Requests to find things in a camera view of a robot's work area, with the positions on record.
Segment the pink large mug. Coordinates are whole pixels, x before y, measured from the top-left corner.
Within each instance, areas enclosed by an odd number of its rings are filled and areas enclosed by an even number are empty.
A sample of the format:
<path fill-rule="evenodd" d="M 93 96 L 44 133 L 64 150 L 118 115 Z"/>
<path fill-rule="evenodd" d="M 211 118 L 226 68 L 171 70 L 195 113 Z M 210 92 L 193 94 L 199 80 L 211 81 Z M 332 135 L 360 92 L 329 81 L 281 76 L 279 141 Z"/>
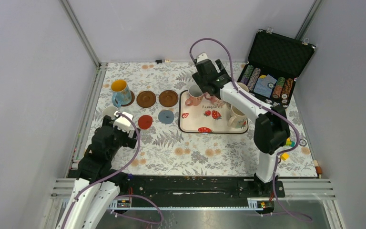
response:
<path fill-rule="evenodd" d="M 215 106 L 224 106 L 225 105 L 225 101 L 217 98 L 215 95 L 210 95 L 209 93 L 204 93 L 204 98 Z"/>

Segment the blue floral mug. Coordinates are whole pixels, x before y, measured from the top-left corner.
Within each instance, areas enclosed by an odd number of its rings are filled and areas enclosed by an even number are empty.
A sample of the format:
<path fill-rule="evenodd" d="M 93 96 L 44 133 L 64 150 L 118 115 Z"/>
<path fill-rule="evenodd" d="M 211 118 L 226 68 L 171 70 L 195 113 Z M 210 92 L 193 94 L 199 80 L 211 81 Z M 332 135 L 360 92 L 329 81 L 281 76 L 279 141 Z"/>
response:
<path fill-rule="evenodd" d="M 109 116 L 111 119 L 115 118 L 115 115 L 119 112 L 119 109 L 115 106 L 108 106 L 103 109 L 102 117 Z"/>

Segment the red apple coaster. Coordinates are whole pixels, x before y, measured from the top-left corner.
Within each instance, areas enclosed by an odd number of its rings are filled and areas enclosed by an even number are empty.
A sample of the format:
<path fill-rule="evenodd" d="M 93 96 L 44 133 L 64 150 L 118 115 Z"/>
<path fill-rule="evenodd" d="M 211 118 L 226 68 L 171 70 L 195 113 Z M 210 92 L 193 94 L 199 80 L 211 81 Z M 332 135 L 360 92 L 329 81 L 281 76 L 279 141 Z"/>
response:
<path fill-rule="evenodd" d="M 153 124 L 153 118 L 150 115 L 142 115 L 138 119 L 138 125 L 141 129 L 149 129 Z"/>

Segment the yellow inside blue mug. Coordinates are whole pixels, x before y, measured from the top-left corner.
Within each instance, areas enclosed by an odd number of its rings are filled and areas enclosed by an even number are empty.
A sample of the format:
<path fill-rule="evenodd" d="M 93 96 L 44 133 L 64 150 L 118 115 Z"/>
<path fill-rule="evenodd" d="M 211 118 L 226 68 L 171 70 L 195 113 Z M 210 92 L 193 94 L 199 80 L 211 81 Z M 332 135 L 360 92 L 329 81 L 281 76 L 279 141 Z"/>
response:
<path fill-rule="evenodd" d="M 111 84 L 112 103 L 116 107 L 127 106 L 133 101 L 130 88 L 125 80 L 116 80 Z"/>

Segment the cream mug front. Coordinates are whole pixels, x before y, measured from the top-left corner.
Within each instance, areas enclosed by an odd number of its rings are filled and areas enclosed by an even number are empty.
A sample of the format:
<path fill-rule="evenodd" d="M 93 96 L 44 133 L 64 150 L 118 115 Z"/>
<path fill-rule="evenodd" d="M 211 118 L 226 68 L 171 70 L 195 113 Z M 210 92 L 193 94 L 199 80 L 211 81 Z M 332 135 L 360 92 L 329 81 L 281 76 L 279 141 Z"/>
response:
<path fill-rule="evenodd" d="M 245 128 L 247 125 L 247 117 L 236 107 L 231 106 L 227 125 L 228 127 L 235 129 Z"/>

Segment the grey blue coaster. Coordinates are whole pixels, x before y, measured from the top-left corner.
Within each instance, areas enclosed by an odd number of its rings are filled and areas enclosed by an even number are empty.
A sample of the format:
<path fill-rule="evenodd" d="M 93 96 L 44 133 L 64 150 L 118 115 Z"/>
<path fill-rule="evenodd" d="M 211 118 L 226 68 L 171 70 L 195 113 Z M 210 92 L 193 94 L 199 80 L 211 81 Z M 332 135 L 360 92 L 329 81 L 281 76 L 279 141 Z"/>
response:
<path fill-rule="evenodd" d="M 158 119 L 163 124 L 171 124 L 174 121 L 174 113 L 170 110 L 162 110 L 158 114 Z"/>

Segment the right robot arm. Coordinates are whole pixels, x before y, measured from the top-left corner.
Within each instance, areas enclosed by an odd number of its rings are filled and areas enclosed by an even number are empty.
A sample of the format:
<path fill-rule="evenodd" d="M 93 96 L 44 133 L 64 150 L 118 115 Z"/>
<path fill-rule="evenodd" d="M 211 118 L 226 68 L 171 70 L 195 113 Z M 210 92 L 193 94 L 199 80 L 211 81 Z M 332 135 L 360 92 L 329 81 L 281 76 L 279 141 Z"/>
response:
<path fill-rule="evenodd" d="M 197 72 L 192 77 L 202 92 L 231 104 L 254 124 L 254 143 L 260 151 L 254 190 L 262 197 L 267 196 L 273 191 L 271 181 L 276 177 L 278 150 L 290 136 L 285 109 L 280 105 L 271 107 L 239 87 L 220 60 L 214 64 L 208 58 L 195 59 L 193 63 Z"/>

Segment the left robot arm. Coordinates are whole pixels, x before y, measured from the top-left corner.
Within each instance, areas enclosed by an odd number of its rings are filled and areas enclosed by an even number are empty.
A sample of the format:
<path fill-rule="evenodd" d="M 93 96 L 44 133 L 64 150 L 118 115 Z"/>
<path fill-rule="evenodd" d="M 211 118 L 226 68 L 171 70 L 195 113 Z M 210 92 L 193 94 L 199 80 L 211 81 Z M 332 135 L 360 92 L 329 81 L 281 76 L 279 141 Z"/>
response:
<path fill-rule="evenodd" d="M 116 112 L 104 116 L 78 163 L 70 200 L 57 224 L 58 229 L 94 229 L 116 196 L 128 192 L 123 166 L 112 169 L 112 160 L 122 147 L 138 150 L 140 130 L 133 115 Z"/>

